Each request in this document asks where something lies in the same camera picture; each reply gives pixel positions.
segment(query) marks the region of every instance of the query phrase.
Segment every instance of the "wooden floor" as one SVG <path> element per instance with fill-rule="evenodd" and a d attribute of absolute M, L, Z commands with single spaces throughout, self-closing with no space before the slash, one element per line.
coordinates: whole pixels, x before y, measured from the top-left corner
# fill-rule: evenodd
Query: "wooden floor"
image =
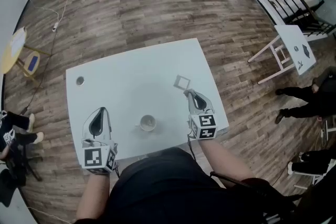
<path fill-rule="evenodd" d="M 59 13 L 66 2 L 33 1 L 36 6 Z M 29 4 L 20 22 L 28 30 L 27 43 L 51 51 L 51 30 L 56 20 L 56 14 Z M 309 179 L 288 176 L 287 163 L 300 151 L 315 147 L 320 126 L 315 118 L 284 119 L 275 125 L 280 108 L 304 102 L 277 97 L 274 90 L 308 86 L 325 67 L 334 65 L 336 42 L 333 37 L 311 42 L 317 63 L 304 75 L 298 77 L 296 71 L 291 71 L 258 85 L 258 80 L 278 71 L 276 61 L 270 51 L 252 64 L 247 59 L 275 36 L 272 21 L 256 0 L 69 0 L 45 73 L 44 88 L 37 92 L 26 113 L 35 113 L 36 131 L 45 132 L 42 143 L 29 147 L 30 156 L 40 155 L 44 159 L 32 163 L 43 182 L 29 176 L 23 188 L 29 205 L 74 221 L 88 179 L 88 173 L 78 165 L 72 142 L 66 70 L 123 51 L 187 38 L 197 38 L 201 44 L 227 113 L 229 130 L 218 140 L 244 158 L 256 176 L 275 183 L 286 195 L 299 193 L 293 184 L 300 181 L 308 185 Z M 41 61 L 38 80 L 46 62 L 47 57 Z M 6 77 L 5 109 L 19 113 L 33 93 L 33 84 L 14 67 Z M 199 164 L 209 172 L 200 148 L 195 143 L 193 147 Z M 122 161 L 121 168 L 136 160 Z M 113 174 L 112 186 L 116 180 Z M 38 212 L 36 216 L 41 223 L 62 223 Z"/>

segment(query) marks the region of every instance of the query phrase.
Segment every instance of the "person's left hand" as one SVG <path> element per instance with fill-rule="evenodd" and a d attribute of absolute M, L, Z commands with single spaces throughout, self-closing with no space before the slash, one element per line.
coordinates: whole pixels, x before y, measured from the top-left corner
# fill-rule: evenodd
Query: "person's left hand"
<path fill-rule="evenodd" d="M 313 91 L 313 93 L 317 93 L 319 91 L 319 87 L 314 83 L 312 86 L 311 86 L 311 90 Z"/>

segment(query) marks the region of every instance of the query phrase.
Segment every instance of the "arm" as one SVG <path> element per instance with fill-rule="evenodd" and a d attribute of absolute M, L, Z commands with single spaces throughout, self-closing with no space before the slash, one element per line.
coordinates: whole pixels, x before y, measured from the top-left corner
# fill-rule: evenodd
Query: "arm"
<path fill-rule="evenodd" d="M 4 149 L 4 151 L 2 151 L 0 153 L 0 159 L 1 160 L 4 160 L 7 157 L 8 153 L 9 153 L 9 149 L 10 149 L 10 145 L 7 145 Z"/>
<path fill-rule="evenodd" d="M 317 87 L 321 87 L 323 82 L 329 78 L 330 76 L 336 76 L 336 67 L 328 67 L 325 71 L 317 78 L 313 79 L 313 83 L 317 85 Z"/>
<path fill-rule="evenodd" d="M 198 140 L 214 172 L 242 181 L 255 177 L 250 168 L 214 139 Z M 232 186 L 223 182 L 226 187 Z"/>
<path fill-rule="evenodd" d="M 77 208 L 77 219 L 97 219 L 106 206 L 110 195 L 110 174 L 90 175 L 84 194 Z"/>

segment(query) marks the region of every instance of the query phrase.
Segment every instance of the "tabletop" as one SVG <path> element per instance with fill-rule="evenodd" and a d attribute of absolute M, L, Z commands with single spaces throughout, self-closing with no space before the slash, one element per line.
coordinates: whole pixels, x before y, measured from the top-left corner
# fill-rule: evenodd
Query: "tabletop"
<path fill-rule="evenodd" d="M 118 143 L 116 159 L 156 152 L 187 142 L 188 101 L 174 87 L 177 75 L 190 79 L 189 88 L 209 98 L 218 130 L 228 127 L 214 78 L 196 38 L 123 52 L 66 72 L 72 137 L 82 160 L 83 124 L 99 107 L 110 115 L 112 139 Z M 76 84 L 83 76 L 81 86 Z M 154 131 L 140 129 L 144 115 L 157 120 Z"/>
<path fill-rule="evenodd" d="M 24 27 L 17 30 L 7 44 L 1 60 L 1 71 L 3 74 L 8 73 L 16 63 L 22 48 L 26 42 L 27 31 Z"/>
<path fill-rule="evenodd" d="M 315 56 L 297 25 L 276 25 L 275 29 L 285 44 L 299 75 L 316 63 Z"/>

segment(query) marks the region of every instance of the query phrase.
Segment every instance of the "black shirt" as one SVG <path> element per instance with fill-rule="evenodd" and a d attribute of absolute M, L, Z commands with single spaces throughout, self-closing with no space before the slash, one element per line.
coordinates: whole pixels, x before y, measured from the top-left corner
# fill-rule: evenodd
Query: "black shirt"
<path fill-rule="evenodd" d="M 235 187 L 221 188 L 191 155 L 173 148 L 127 167 L 104 214 L 98 220 L 83 219 L 76 224 L 261 223 L 262 216 L 253 197 Z"/>

